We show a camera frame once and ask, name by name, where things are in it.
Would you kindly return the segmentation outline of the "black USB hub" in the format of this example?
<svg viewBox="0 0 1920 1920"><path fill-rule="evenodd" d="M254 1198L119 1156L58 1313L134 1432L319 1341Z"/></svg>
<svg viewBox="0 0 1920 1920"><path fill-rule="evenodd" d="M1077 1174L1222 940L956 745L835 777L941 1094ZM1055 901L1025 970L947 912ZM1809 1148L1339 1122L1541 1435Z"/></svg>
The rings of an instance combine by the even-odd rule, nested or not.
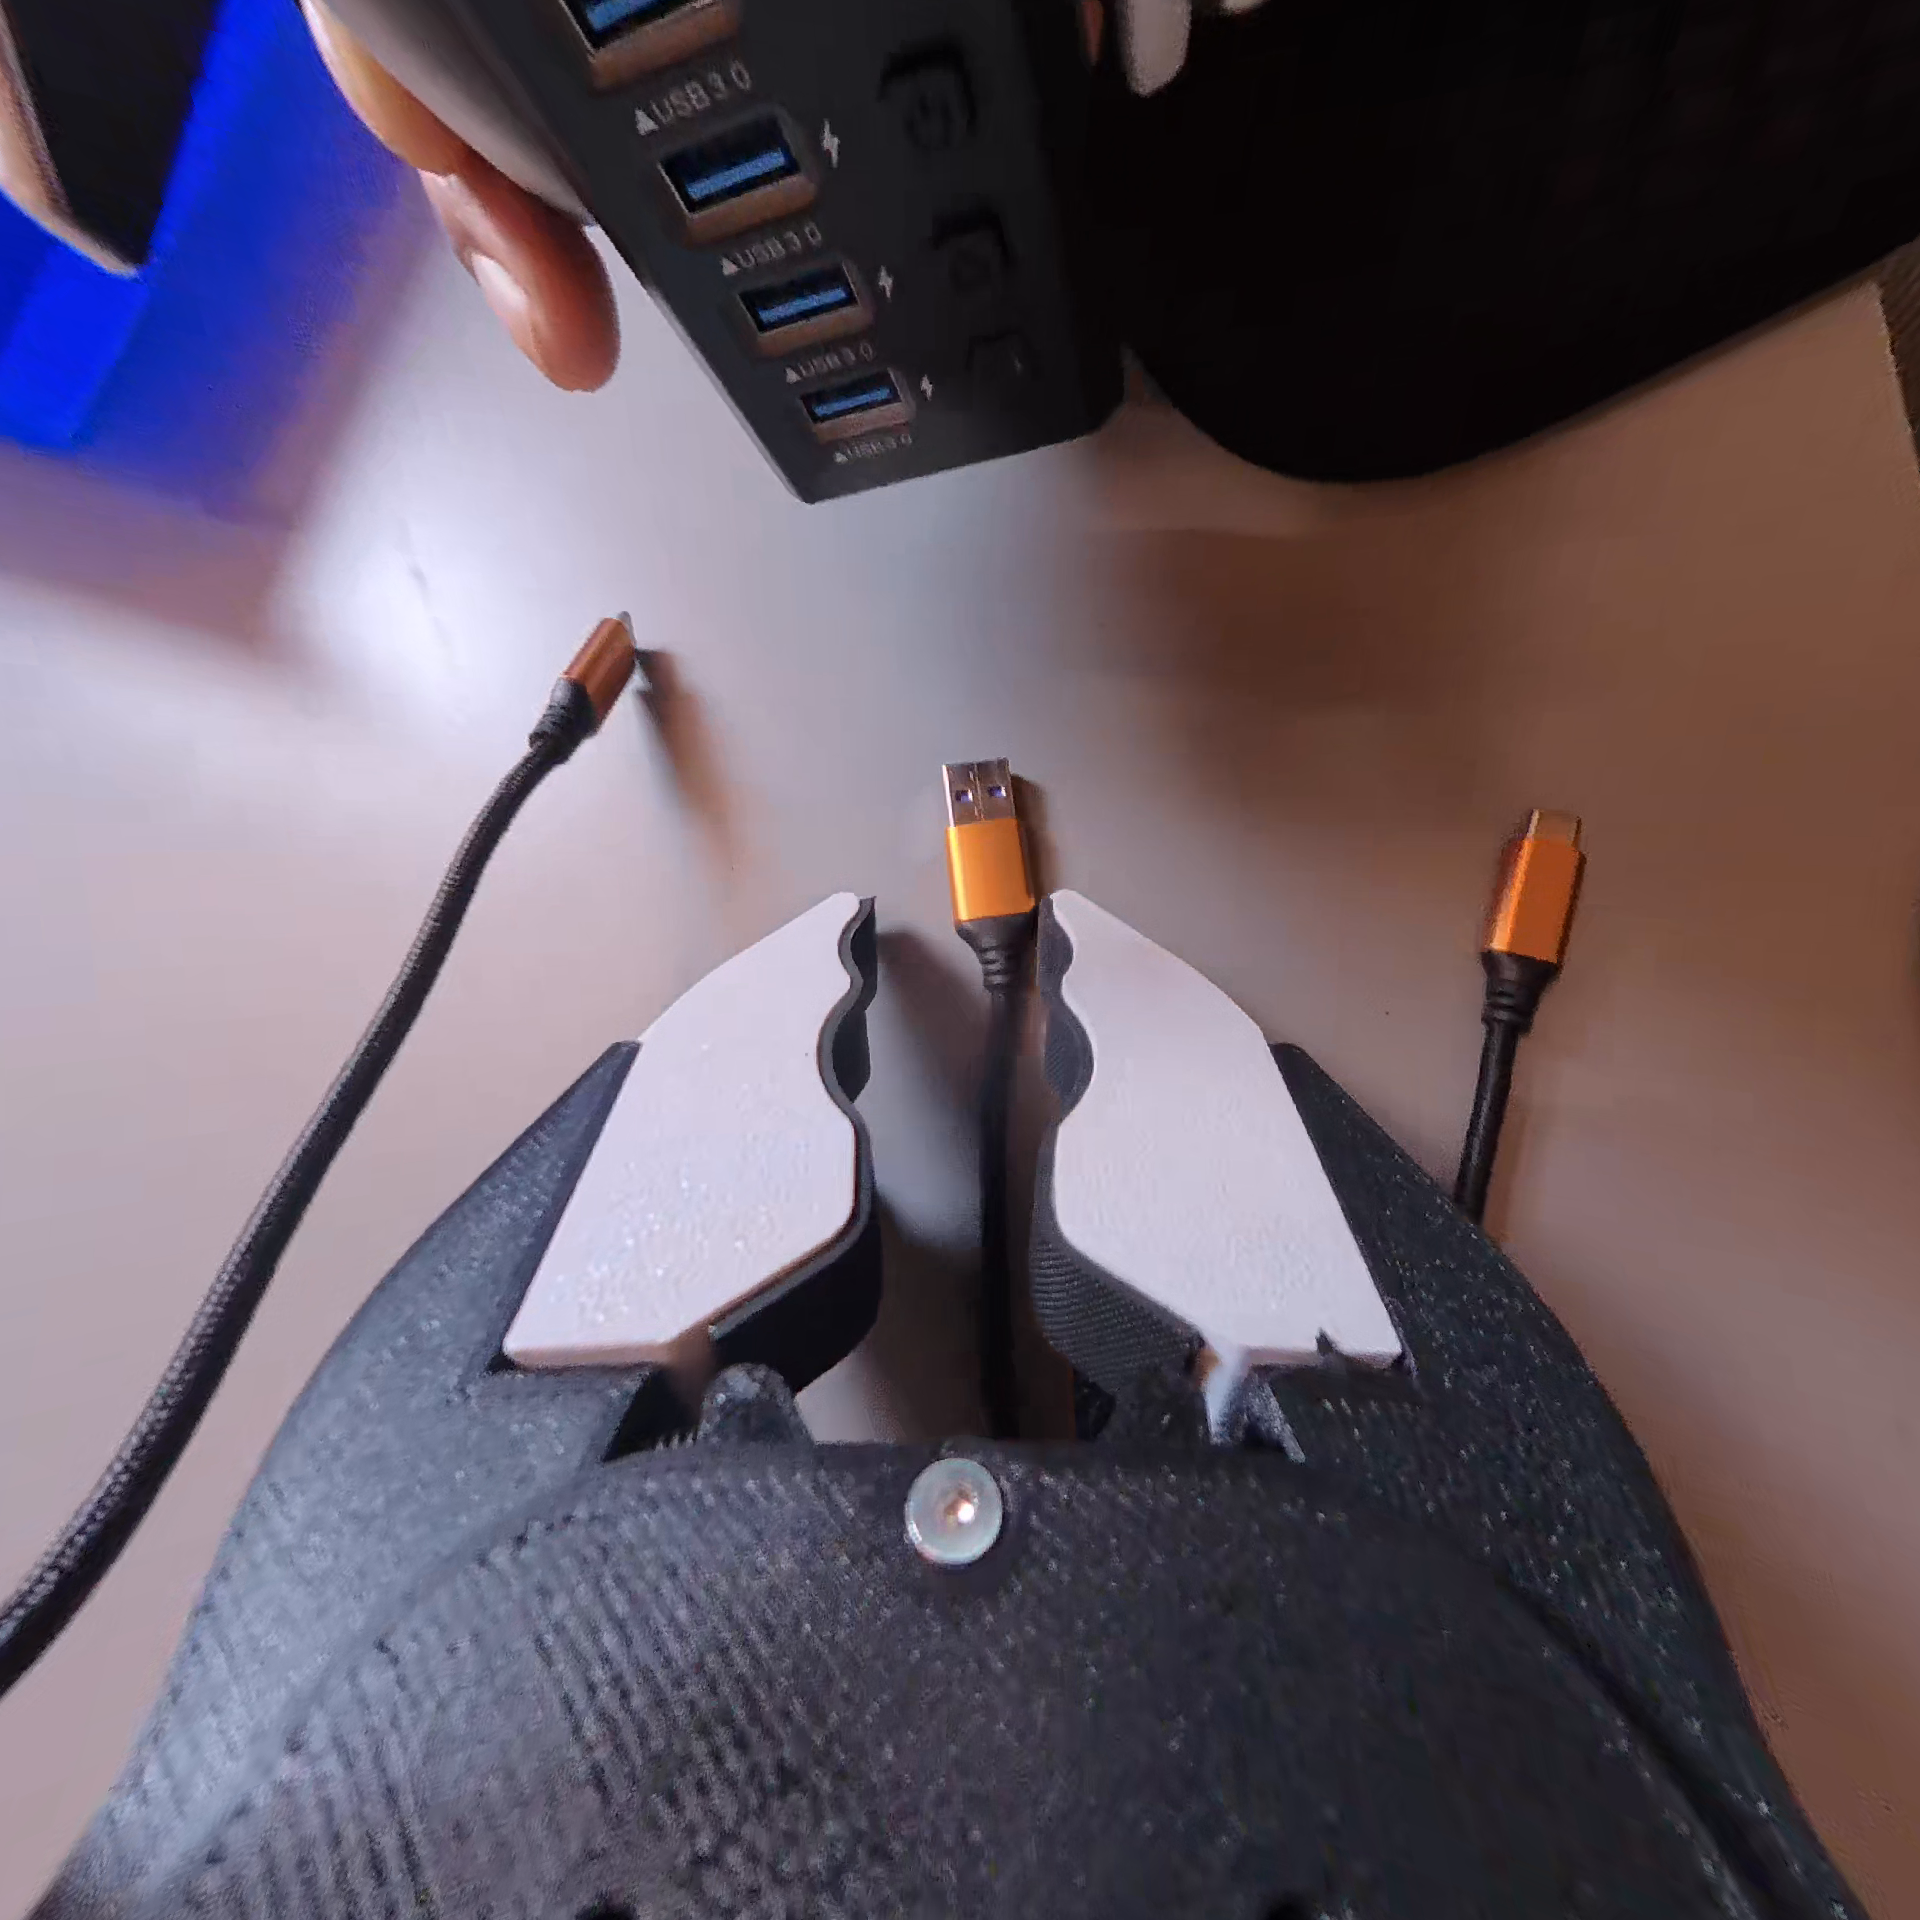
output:
<svg viewBox="0 0 1920 1920"><path fill-rule="evenodd" d="M335 9L497 170L599 226L795 499L1114 411L1082 6Z"/></svg>

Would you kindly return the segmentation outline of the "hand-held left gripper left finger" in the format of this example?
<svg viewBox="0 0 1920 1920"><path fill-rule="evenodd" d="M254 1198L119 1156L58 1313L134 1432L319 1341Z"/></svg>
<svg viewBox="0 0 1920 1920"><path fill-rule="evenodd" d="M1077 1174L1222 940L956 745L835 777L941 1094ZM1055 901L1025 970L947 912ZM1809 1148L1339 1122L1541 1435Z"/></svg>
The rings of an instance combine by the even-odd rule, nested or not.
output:
<svg viewBox="0 0 1920 1920"><path fill-rule="evenodd" d="M853 1354L881 1308L875 988L873 901L835 894L641 1033L506 1361L655 1368L695 1398L735 1364L803 1392Z"/></svg>

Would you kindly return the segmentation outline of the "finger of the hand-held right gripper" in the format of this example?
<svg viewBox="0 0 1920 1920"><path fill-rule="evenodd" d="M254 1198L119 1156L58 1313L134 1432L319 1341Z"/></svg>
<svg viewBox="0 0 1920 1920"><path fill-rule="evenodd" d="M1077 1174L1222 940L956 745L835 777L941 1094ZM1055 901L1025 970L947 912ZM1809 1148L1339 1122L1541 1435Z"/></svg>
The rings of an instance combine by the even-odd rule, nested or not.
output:
<svg viewBox="0 0 1920 1920"><path fill-rule="evenodd" d="M1182 74L1193 35L1196 3L1116 3L1114 11L1123 76L1134 97L1147 98Z"/></svg>

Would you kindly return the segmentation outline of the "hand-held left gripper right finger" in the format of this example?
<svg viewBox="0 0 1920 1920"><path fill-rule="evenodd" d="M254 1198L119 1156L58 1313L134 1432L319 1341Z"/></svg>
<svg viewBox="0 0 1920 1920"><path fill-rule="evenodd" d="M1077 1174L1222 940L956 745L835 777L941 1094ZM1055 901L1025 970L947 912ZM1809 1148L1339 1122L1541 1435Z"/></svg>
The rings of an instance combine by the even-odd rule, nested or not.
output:
<svg viewBox="0 0 1920 1920"><path fill-rule="evenodd" d="M1028 1290L1075 1386L1196 1389L1225 1435L1252 1381L1405 1341L1262 1026L1071 890L1039 909L1044 1076Z"/></svg>

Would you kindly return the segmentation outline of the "blue plastic bin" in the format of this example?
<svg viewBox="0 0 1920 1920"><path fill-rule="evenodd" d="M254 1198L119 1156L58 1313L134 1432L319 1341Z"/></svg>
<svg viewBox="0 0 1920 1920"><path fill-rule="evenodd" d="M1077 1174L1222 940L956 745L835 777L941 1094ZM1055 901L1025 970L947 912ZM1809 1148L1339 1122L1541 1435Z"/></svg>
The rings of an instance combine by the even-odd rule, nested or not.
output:
<svg viewBox="0 0 1920 1920"><path fill-rule="evenodd" d="M260 462L399 188L298 4L5 4L5 441L181 489Z"/></svg>

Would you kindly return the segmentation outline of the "person's right hand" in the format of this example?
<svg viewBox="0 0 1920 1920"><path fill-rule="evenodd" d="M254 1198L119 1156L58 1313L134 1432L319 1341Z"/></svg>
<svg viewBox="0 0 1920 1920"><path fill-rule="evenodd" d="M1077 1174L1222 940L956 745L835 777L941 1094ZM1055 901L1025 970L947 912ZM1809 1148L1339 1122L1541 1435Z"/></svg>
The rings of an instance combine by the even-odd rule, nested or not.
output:
<svg viewBox="0 0 1920 1920"><path fill-rule="evenodd" d="M617 368L613 286L586 230L445 129L325 4L302 3L329 76L372 138L414 166L453 253L517 349L565 394Z"/></svg>

